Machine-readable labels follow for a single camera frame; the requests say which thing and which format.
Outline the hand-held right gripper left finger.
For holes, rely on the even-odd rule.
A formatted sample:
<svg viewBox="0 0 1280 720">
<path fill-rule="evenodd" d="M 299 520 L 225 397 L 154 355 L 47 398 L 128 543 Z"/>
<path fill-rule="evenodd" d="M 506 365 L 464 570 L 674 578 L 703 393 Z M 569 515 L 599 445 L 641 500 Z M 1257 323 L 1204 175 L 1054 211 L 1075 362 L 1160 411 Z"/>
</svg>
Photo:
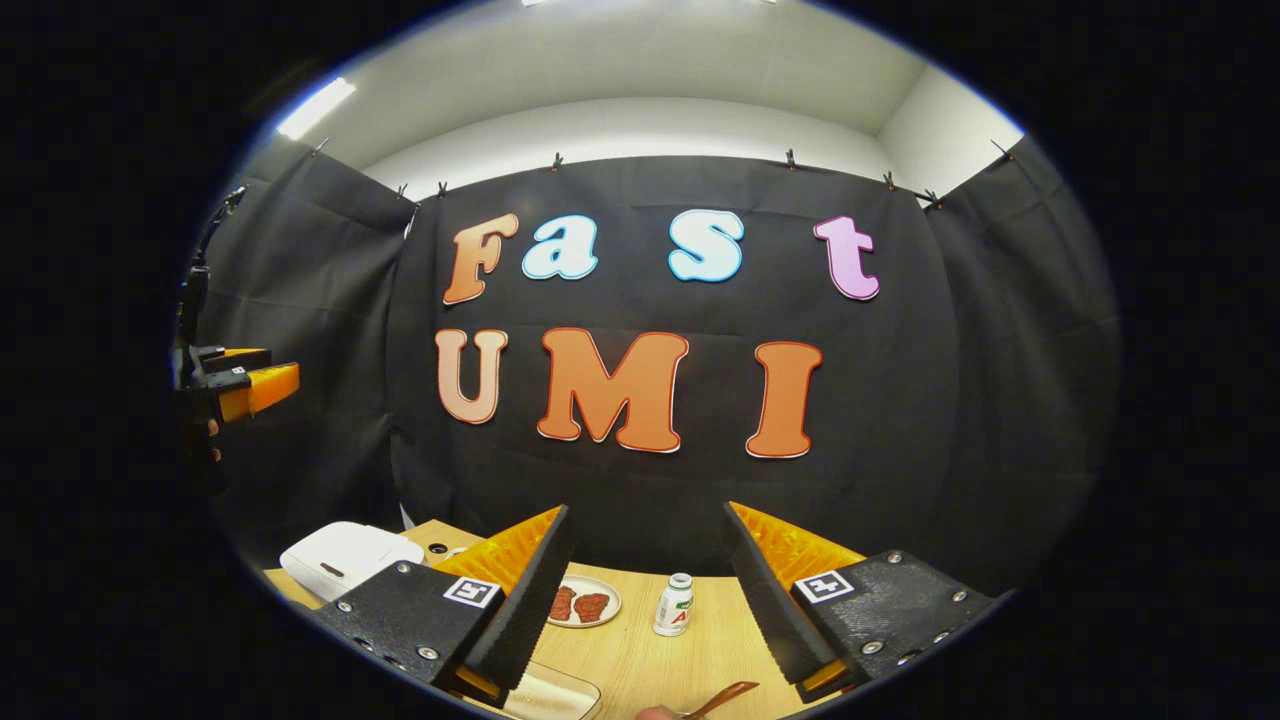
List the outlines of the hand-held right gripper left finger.
<svg viewBox="0 0 1280 720">
<path fill-rule="evenodd" d="M 531 661 L 576 543 L 561 505 L 435 566 L 396 562 L 315 618 L 417 685 L 500 707 Z"/>
</svg>

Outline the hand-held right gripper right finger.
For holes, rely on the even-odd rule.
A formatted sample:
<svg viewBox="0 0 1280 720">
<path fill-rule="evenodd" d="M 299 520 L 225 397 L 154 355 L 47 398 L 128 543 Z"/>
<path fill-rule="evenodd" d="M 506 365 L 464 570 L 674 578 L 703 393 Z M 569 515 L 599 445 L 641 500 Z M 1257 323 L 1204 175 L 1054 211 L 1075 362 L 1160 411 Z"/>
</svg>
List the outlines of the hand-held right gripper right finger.
<svg viewBox="0 0 1280 720">
<path fill-rule="evenodd" d="M 746 505 L 723 505 L 739 584 L 805 703 L 900 675 L 987 621 L 991 596 L 904 550 L 864 556 Z"/>
</svg>

